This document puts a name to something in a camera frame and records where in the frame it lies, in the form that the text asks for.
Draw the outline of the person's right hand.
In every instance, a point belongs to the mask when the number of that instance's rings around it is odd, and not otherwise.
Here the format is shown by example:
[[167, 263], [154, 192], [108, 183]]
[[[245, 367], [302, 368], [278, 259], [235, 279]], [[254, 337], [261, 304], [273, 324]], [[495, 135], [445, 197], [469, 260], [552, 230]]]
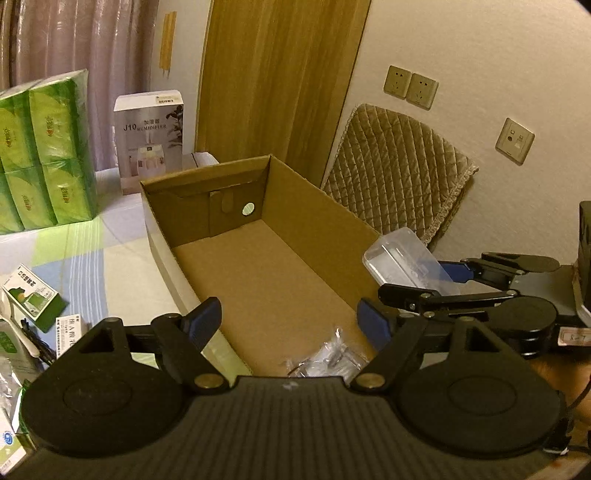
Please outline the person's right hand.
[[[590, 355], [544, 355], [530, 362], [532, 368], [571, 405], [590, 381]], [[590, 393], [571, 411], [572, 445], [585, 445], [590, 430]]]

